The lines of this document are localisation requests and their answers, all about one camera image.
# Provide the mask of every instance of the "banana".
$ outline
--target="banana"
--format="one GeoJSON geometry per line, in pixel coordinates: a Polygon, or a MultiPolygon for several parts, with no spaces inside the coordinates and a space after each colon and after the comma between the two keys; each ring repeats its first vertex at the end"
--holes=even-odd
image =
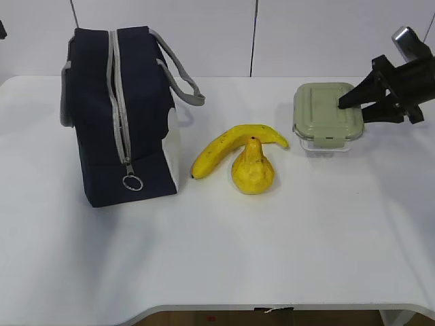
{"type": "Polygon", "coordinates": [[[276,143],[289,148],[287,139],[275,129],[264,124],[241,124],[221,134],[203,150],[193,163],[192,178],[201,179],[209,175],[229,153],[246,144],[251,137],[262,144],[276,143]]]}

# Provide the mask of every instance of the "white table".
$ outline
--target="white table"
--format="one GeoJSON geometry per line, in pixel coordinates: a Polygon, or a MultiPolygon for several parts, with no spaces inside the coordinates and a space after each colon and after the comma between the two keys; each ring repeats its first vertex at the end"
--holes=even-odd
{"type": "Polygon", "coordinates": [[[306,82],[198,78],[178,103],[181,192],[92,209],[58,77],[0,87],[0,325],[132,325],[161,310],[408,309],[435,318],[435,103],[426,121],[370,124],[346,154],[308,158],[292,134],[306,82]],[[264,123],[273,189],[244,196],[234,153],[202,181],[196,155],[225,129],[264,123]]]}

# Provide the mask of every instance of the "zipper pull ring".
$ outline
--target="zipper pull ring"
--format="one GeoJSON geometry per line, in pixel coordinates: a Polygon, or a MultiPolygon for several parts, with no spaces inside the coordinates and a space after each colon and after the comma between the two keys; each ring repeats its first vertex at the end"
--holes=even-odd
{"type": "Polygon", "coordinates": [[[122,178],[122,184],[125,188],[128,190],[131,190],[132,192],[140,192],[143,189],[143,181],[135,176],[135,171],[133,170],[133,166],[130,163],[130,158],[126,158],[126,164],[125,169],[127,170],[127,174],[122,178]],[[139,184],[138,187],[131,187],[127,184],[127,179],[133,179],[136,180],[139,184]]]}

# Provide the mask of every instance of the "robotic arm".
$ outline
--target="robotic arm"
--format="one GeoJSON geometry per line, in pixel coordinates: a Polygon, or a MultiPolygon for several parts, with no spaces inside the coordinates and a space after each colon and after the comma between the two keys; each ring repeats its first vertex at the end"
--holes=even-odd
{"type": "Polygon", "coordinates": [[[5,27],[3,26],[3,23],[0,20],[0,39],[5,39],[7,36],[7,33],[5,31],[5,27]]]}
{"type": "Polygon", "coordinates": [[[394,67],[384,55],[373,59],[372,72],[340,98],[338,107],[375,102],[362,110],[364,122],[399,124],[407,115],[416,124],[424,121],[419,104],[435,98],[435,58],[410,27],[401,27],[392,39],[406,64],[394,67]]]}

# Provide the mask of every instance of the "white wall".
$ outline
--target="white wall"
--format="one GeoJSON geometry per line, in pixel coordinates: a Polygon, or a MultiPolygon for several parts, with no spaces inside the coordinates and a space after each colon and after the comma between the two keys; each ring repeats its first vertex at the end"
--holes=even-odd
{"type": "MultiPolygon", "coordinates": [[[[255,0],[74,1],[84,28],[152,26],[193,76],[249,75],[255,0]]],[[[405,24],[422,38],[434,11],[434,0],[260,0],[253,76],[362,76],[381,54],[401,65],[391,34],[405,24]]],[[[0,0],[0,19],[0,83],[59,74],[75,27],[69,0],[0,0]]]]}
{"type": "Polygon", "coordinates": [[[423,39],[434,12],[434,0],[260,0],[253,76],[362,76],[382,54],[401,65],[391,35],[423,39]]]}
{"type": "MultiPolygon", "coordinates": [[[[75,0],[80,26],[150,25],[194,76],[248,76],[255,0],[75,0]]],[[[0,78],[58,75],[75,27],[69,0],[0,0],[0,78]]]]}

